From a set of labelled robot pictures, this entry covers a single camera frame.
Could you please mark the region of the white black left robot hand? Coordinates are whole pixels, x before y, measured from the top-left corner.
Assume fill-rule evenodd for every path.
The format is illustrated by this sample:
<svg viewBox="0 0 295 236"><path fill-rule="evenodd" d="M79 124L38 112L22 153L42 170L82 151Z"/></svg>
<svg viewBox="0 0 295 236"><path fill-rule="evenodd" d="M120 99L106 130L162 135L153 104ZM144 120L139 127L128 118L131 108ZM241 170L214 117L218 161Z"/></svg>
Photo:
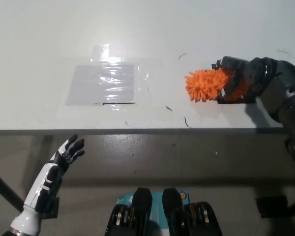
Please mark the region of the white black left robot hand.
<svg viewBox="0 0 295 236"><path fill-rule="evenodd" d="M23 211L15 217L9 232L14 236L37 236L41 222L56 202L62 177L69 166L84 155L85 140L77 140L78 135L67 139L43 165L23 204Z"/></svg>

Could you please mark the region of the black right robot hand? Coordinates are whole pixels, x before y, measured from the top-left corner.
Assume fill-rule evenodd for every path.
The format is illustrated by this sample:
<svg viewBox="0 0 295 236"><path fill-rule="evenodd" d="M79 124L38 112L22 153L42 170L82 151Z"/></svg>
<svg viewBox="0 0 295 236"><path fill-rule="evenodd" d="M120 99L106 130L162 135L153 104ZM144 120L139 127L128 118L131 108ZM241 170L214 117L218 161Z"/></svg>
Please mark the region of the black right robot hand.
<svg viewBox="0 0 295 236"><path fill-rule="evenodd" d="M230 76L217 97L219 104L252 104L255 98L249 94L248 87L243 80L243 69L247 60L224 56L211 65L214 70L222 69L230 72Z"/></svg>

